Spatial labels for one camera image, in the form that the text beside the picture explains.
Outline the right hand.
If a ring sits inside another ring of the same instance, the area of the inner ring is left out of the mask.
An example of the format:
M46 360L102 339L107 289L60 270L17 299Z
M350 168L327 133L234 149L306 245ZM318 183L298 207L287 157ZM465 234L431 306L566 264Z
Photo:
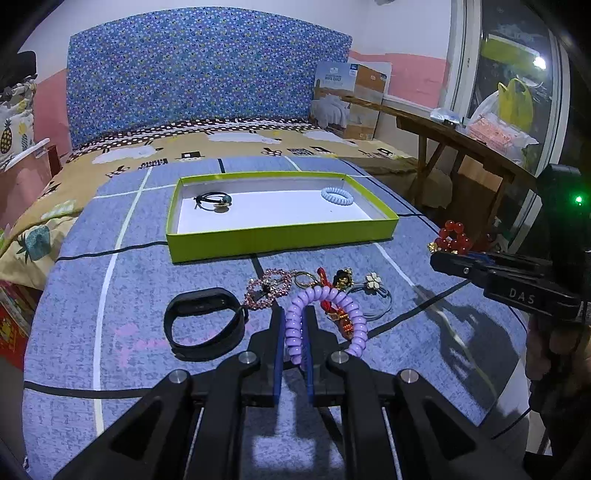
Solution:
M567 388L574 391L590 383L590 327L583 330L553 331L543 339L541 322L532 317L526 342L526 376L540 381L558 360L571 361Z

